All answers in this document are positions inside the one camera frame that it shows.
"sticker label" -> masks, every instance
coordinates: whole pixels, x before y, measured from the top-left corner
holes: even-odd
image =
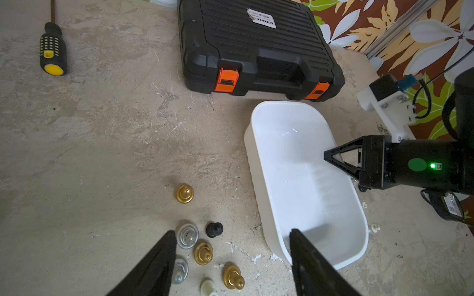
[[[462,217],[461,211],[459,210],[459,207],[457,206],[456,199],[450,194],[445,196],[444,199],[446,202],[447,210],[453,215]]]
[[[254,23],[276,29],[275,21],[271,15],[250,8],[247,9],[247,13]]]

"blue connector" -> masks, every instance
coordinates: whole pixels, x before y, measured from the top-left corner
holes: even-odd
[[[397,81],[398,87],[401,91],[405,91],[410,87],[417,85],[419,82],[413,75],[408,75],[407,77],[403,78],[402,80]]]

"screwdriver shaft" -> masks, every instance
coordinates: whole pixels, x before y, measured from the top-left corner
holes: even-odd
[[[55,0],[51,0],[51,22],[56,22]]]

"white bracket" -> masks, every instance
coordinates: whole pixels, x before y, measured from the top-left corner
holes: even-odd
[[[370,86],[366,86],[356,95],[362,109],[377,112],[392,135],[392,143],[400,143],[408,137],[405,126],[416,123],[416,114],[414,106],[408,101],[408,96],[404,92],[397,91],[377,101]]]

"barcode label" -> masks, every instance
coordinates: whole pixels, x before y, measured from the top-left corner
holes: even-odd
[[[254,23],[276,29],[275,21],[271,15],[250,8],[247,9],[247,13]]]

